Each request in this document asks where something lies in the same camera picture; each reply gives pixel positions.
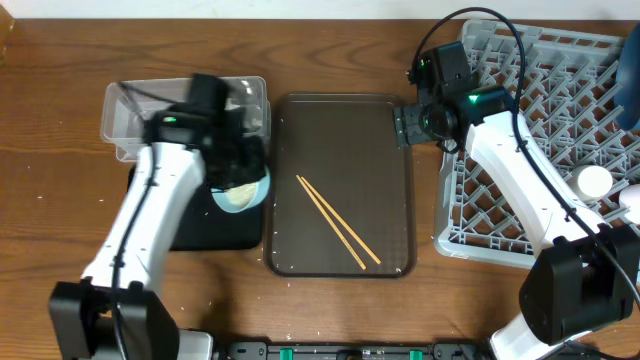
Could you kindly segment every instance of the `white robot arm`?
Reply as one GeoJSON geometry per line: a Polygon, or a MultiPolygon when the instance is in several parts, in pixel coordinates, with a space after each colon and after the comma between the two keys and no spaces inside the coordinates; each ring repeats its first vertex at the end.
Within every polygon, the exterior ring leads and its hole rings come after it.
{"type": "MultiPolygon", "coordinates": [[[[553,240],[564,236],[573,241],[587,234],[566,216],[553,195],[535,174],[522,152],[518,151],[511,123],[512,114],[505,111],[485,117],[483,124],[469,129],[466,150],[491,176],[513,211],[518,216],[533,247],[535,256],[553,246],[553,240]]],[[[562,180],[551,162],[544,156],[529,133],[524,118],[519,117],[522,138],[538,166],[545,172],[565,200],[578,215],[598,232],[602,217],[588,209],[562,180]]],[[[574,336],[577,338],[586,333],[574,336]]],[[[497,360],[534,360],[553,351],[558,345],[547,345],[531,332],[522,314],[491,337],[491,347],[497,360]]]]}
{"type": "MultiPolygon", "coordinates": [[[[165,258],[189,200],[204,181],[205,165],[198,150],[188,150],[183,144],[160,142],[153,146],[157,158],[154,185],[129,234],[119,286],[126,289],[137,281],[144,289],[160,294],[165,258]]],[[[151,149],[146,146],[138,153],[133,181],[109,236],[82,274],[82,279],[91,278],[94,286],[111,286],[113,259],[150,174],[151,149]]]]}

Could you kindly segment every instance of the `white bowl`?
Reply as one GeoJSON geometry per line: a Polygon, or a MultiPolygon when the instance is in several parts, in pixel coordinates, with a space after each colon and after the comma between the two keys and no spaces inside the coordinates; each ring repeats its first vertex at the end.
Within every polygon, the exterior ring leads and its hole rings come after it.
{"type": "Polygon", "coordinates": [[[218,189],[211,189],[213,200],[222,210],[230,214],[239,213],[260,204],[267,197],[269,186],[271,186],[271,175],[269,174],[269,168],[266,166],[264,167],[264,173],[265,175],[262,179],[253,183],[255,184],[255,191],[253,192],[251,200],[248,202],[238,203],[231,201],[229,192],[218,189]]]}

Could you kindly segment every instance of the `clear plastic container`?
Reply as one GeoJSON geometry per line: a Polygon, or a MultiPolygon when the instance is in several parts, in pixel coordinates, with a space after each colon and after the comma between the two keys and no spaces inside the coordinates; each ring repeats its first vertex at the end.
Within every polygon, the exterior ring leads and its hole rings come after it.
{"type": "MultiPolygon", "coordinates": [[[[246,116],[244,126],[246,136],[258,135],[269,142],[271,136],[271,109],[267,101],[267,87],[259,76],[222,77],[232,88],[227,109],[244,107],[246,116]]],[[[191,79],[158,79],[129,81],[138,89],[176,101],[184,101],[191,79]]],[[[148,119],[155,111],[165,109],[169,104],[132,94],[142,110],[142,116],[148,119]]],[[[123,162],[136,161],[142,144],[142,121],[133,111],[132,104],[116,83],[107,86],[102,110],[100,137],[116,146],[116,158],[123,162]]]]}

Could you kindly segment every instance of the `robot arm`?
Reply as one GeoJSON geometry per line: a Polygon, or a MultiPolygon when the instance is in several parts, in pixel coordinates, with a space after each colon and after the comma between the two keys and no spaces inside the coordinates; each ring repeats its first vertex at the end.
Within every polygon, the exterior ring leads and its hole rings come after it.
{"type": "MultiPolygon", "coordinates": [[[[160,294],[166,255],[187,203],[204,181],[205,165],[200,151],[188,150],[184,144],[160,142],[153,146],[157,163],[153,185],[129,234],[120,288],[139,282],[145,290],[160,294]]],[[[82,274],[93,286],[111,286],[113,259],[150,174],[151,149],[147,146],[138,153],[133,181],[107,240],[82,274]]]]}
{"type": "MultiPolygon", "coordinates": [[[[564,236],[577,240],[587,234],[570,218],[533,171],[524,155],[517,150],[509,111],[487,116],[480,125],[471,125],[465,150],[489,174],[524,227],[527,239],[537,257],[542,249],[553,246],[553,240],[564,236]]],[[[602,217],[591,211],[560,177],[551,162],[532,138],[522,115],[519,115],[522,138],[538,166],[565,200],[576,208],[594,232],[602,217]]]]}
{"type": "Polygon", "coordinates": [[[205,182],[226,190],[267,176],[262,140],[244,136],[244,110],[226,109],[229,91],[223,80],[196,74],[186,102],[144,121],[148,146],[138,153],[107,240],[80,283],[57,283],[49,299],[63,358],[117,359],[125,345],[131,359],[211,358],[211,336],[179,330],[158,293],[166,255],[196,190],[205,182]],[[105,316],[108,310],[113,316],[105,316]]]}
{"type": "MultiPolygon", "coordinates": [[[[511,112],[506,111],[485,117],[478,126],[472,125],[465,147],[470,157],[489,174],[513,208],[537,257],[543,249],[553,246],[553,240],[560,236],[573,241],[584,238],[587,234],[571,219],[567,219],[564,210],[534,173],[524,155],[517,150],[511,118],[511,112]]],[[[522,138],[529,142],[528,148],[538,166],[565,200],[577,209],[578,215],[594,232],[598,232],[598,224],[604,223],[602,217],[578,200],[536,145],[521,115],[519,120],[522,138]]],[[[559,346],[540,341],[531,332],[522,314],[496,332],[490,343],[497,360],[538,359],[559,346]]]]}
{"type": "MultiPolygon", "coordinates": [[[[631,289],[611,261],[594,250],[592,238],[567,216],[518,149],[510,94],[501,86],[480,88],[460,42],[426,51],[413,65],[407,74],[418,87],[418,104],[394,109],[398,144],[437,141],[449,153],[466,150],[515,211],[536,256],[520,289],[522,313],[492,336],[493,357],[538,359],[567,339],[629,317],[631,289]],[[445,140],[456,146],[445,147],[445,140]]],[[[544,177],[635,283],[638,236],[629,226],[604,226],[600,215],[578,200],[542,153],[522,115],[518,121],[518,135],[544,177]]]]}

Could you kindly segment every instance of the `white object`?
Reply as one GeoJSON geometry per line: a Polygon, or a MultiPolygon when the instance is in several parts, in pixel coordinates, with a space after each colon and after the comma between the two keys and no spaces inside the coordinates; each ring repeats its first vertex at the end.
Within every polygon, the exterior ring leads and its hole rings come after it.
{"type": "MultiPolygon", "coordinates": [[[[522,222],[534,255],[553,246],[553,239],[564,236],[573,241],[587,234],[571,219],[533,171],[522,152],[517,151],[513,133],[511,112],[485,117],[483,123],[471,125],[465,149],[498,185],[516,216],[522,222]]],[[[532,139],[524,117],[518,115],[522,139],[545,177],[554,185],[577,215],[594,231],[604,223],[599,214],[591,211],[571,191],[560,174],[532,139]]],[[[519,314],[504,329],[491,337],[491,347],[497,360],[535,360],[553,351],[558,345],[549,346],[536,338],[519,314]]]]}
{"type": "Polygon", "coordinates": [[[640,184],[632,185],[620,192],[620,206],[629,210],[627,219],[640,225],[640,184]]]}
{"type": "MultiPolygon", "coordinates": [[[[204,161],[197,150],[185,150],[181,144],[154,143],[157,170],[155,183],[129,234],[120,271],[120,288],[132,281],[160,295],[164,262],[178,230],[184,209],[205,176],[204,161]]],[[[151,149],[145,146],[138,155],[136,173],[116,221],[95,259],[82,278],[91,277],[93,286],[111,287],[113,258],[118,252],[151,172],[151,149]]]]}
{"type": "Polygon", "coordinates": [[[590,204],[607,195],[613,186],[613,176],[602,166],[584,165],[571,172],[567,184],[580,200],[590,204]]]}
{"type": "MultiPolygon", "coordinates": [[[[222,77],[232,91],[227,99],[226,110],[242,108],[245,111],[243,125],[245,136],[260,136],[268,143],[271,131],[271,109],[267,101],[267,85],[259,76],[222,77]]],[[[137,80],[127,83],[149,93],[174,101],[186,100],[190,79],[137,80]]],[[[168,104],[132,93],[142,116],[146,119],[154,112],[166,109],[168,104]]],[[[116,146],[116,158],[123,162],[135,161],[142,143],[143,123],[135,107],[116,83],[107,86],[102,107],[100,137],[104,142],[116,146]]]]}
{"type": "Polygon", "coordinates": [[[260,181],[238,186],[227,191],[212,189],[211,195],[218,206],[228,213],[238,213],[252,208],[262,202],[269,193],[271,175],[265,167],[265,176],[260,181]]]}
{"type": "MultiPolygon", "coordinates": [[[[425,0],[0,0],[14,18],[441,19],[473,1],[425,0]]],[[[513,19],[636,20],[636,0],[485,0],[513,19]]],[[[464,14],[460,18],[484,17],[464,14]]]]}

